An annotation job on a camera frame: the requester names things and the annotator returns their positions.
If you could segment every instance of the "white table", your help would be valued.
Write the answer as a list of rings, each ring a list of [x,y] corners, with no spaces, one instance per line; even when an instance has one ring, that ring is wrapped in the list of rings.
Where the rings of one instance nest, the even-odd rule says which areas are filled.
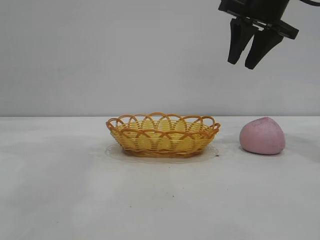
[[[257,118],[172,163],[124,155],[108,117],[0,118],[0,239],[320,240],[320,117],[273,117],[277,156],[241,150]]]

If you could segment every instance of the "pink object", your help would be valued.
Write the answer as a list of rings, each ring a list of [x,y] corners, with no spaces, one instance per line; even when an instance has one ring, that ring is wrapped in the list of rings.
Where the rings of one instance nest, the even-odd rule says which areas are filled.
[[[240,133],[240,144],[248,152],[275,155],[286,146],[285,134],[270,117],[249,122]]]

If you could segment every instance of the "oval basket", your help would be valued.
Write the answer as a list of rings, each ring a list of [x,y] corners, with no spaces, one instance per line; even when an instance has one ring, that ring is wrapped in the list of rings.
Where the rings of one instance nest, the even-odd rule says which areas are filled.
[[[221,126],[211,116],[182,117],[161,112],[123,115],[105,124],[127,154],[151,158],[188,158],[200,154]]]

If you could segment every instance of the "gray wall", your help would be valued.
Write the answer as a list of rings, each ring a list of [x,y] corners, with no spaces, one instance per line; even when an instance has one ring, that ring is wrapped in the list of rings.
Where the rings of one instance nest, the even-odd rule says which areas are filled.
[[[219,0],[0,0],[0,115],[320,115],[320,7],[254,70]]]

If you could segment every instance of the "basket rim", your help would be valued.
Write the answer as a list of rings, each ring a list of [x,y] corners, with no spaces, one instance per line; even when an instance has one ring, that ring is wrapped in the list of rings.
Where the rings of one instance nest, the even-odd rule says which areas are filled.
[[[143,120],[138,120],[137,117],[144,117]],[[122,121],[123,118],[129,118],[128,122]],[[171,124],[171,121],[177,122],[177,121],[183,121],[186,125],[187,124],[201,124],[206,127],[206,131],[204,130],[198,130],[198,131],[193,131],[193,132],[188,132],[188,131],[176,131],[174,129],[168,130],[168,131],[162,131],[158,130],[157,125],[159,125],[160,121],[167,119],[169,121],[169,124]],[[212,125],[207,125],[204,124],[204,120],[209,119],[212,121]],[[141,128],[141,129],[134,129],[131,127],[123,127],[121,130],[119,130],[121,125],[130,125],[132,121],[137,122],[137,123],[143,123],[144,121],[150,120],[152,121],[153,127],[154,128]],[[159,133],[161,134],[161,137],[168,137],[171,139],[170,134],[183,134],[185,135],[184,137],[191,137],[193,139],[193,135],[205,135],[207,138],[210,138],[212,135],[217,134],[220,131],[220,123],[217,123],[215,119],[212,116],[200,116],[200,115],[187,115],[187,116],[180,116],[177,114],[165,114],[163,112],[153,112],[151,114],[124,114],[119,117],[113,117],[110,118],[106,123],[107,128],[110,130],[111,133],[113,132],[118,132],[119,134],[124,134],[125,132],[136,132],[137,137],[140,135],[145,135],[146,137],[149,137],[146,135],[147,132],[153,132],[153,133]]]

